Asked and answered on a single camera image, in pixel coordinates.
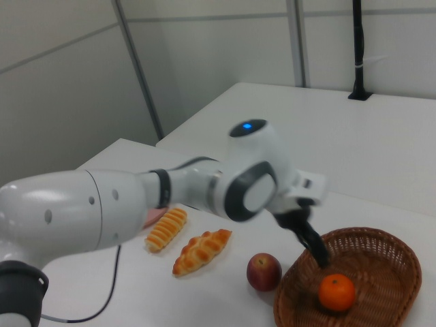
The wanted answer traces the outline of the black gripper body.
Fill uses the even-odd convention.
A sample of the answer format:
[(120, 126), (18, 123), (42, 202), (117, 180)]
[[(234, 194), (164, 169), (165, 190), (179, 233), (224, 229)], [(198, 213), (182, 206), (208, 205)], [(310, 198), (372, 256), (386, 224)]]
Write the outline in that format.
[(296, 202), (296, 208), (284, 213), (274, 213), (273, 217), (281, 228), (293, 231), (298, 237), (310, 237), (314, 233), (309, 223), (309, 216), (313, 205), (313, 200), (299, 198)]

